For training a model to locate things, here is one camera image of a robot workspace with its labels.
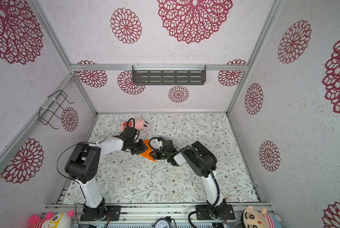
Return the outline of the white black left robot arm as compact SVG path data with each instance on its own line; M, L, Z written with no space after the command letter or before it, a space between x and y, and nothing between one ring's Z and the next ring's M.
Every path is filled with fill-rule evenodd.
M132 140L112 137L99 143L79 142L74 146L74 150L65 165L65 172L70 179L79 183L85 206L90 209L97 209L103 201L95 180L100 159L117 151L138 155L144 153L147 149L148 147L142 139Z

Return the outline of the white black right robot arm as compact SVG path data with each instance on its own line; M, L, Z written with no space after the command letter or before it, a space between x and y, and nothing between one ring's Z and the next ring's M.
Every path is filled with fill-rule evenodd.
M150 156L154 160L166 160L172 166L188 165L203 181L207 203L211 209L225 204L216 178L216 156L201 142L195 141L177 150L171 140L152 138L149 140Z

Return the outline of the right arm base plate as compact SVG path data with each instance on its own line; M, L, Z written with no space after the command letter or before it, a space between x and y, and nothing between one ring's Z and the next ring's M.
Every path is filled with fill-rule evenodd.
M213 209L196 214L197 220L231 220L235 219L232 205L219 205Z

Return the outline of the orange square paper sheet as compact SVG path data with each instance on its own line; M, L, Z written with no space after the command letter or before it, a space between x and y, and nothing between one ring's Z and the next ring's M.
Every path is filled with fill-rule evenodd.
M150 161L156 162L156 160L150 155L152 152L152 149L149 146L149 139L144 140L144 144L147 148L147 150L140 154L140 156L149 159Z

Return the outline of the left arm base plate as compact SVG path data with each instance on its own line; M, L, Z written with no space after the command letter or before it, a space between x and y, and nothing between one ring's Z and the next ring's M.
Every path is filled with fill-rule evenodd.
M99 206L92 209L84 205L80 221L118 221L121 206Z

